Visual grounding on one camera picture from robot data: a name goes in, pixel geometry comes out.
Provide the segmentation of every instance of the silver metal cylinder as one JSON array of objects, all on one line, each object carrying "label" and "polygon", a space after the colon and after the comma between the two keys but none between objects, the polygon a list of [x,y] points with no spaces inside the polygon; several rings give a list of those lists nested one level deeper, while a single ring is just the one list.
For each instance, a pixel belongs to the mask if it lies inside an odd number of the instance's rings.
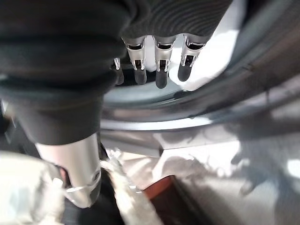
[{"label": "silver metal cylinder", "polygon": [[66,172],[63,176],[70,184],[65,196],[80,208],[90,207],[98,197],[91,193],[101,177],[97,135],[64,145],[36,143],[36,147],[42,159]]}]

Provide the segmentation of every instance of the black rubber fingertip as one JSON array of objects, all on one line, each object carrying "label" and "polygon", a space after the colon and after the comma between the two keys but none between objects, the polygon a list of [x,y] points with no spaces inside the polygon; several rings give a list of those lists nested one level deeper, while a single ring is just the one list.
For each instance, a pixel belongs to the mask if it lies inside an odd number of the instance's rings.
[{"label": "black rubber fingertip", "polygon": [[179,66],[178,79],[182,82],[187,81],[191,75],[192,68],[190,66]]},{"label": "black rubber fingertip", "polygon": [[155,83],[159,89],[163,89],[168,83],[168,73],[162,69],[156,71]]},{"label": "black rubber fingertip", "polygon": [[123,83],[124,83],[123,70],[122,70],[122,69],[119,69],[119,70],[116,70],[116,72],[117,72],[117,75],[118,75],[118,80],[117,80],[117,82],[116,82],[116,85],[123,84]]},{"label": "black rubber fingertip", "polygon": [[143,85],[147,82],[146,70],[135,70],[135,81],[138,85]]}]

